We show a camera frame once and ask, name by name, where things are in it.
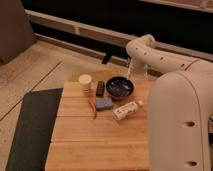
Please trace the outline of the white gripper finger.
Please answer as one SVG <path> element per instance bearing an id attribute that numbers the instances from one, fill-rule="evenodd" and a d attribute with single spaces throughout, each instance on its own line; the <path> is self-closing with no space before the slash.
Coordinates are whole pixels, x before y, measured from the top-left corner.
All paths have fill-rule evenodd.
<path id="1" fill-rule="evenodd" d="M 132 69 L 129 68 L 127 71 L 127 79 L 129 80 L 131 78 L 131 74 L 132 74 Z"/>
<path id="2" fill-rule="evenodd" d="M 147 71 L 144 72 L 144 80 L 148 80 L 148 73 L 147 73 Z"/>

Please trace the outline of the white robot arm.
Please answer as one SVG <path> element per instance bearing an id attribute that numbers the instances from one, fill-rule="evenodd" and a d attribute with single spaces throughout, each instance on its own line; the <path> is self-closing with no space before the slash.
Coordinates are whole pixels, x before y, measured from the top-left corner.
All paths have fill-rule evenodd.
<path id="1" fill-rule="evenodd" d="M 162 74 L 148 97 L 150 171 L 212 171 L 213 63 L 155 44 L 147 34 L 126 45 L 130 72 L 148 64 Z"/>

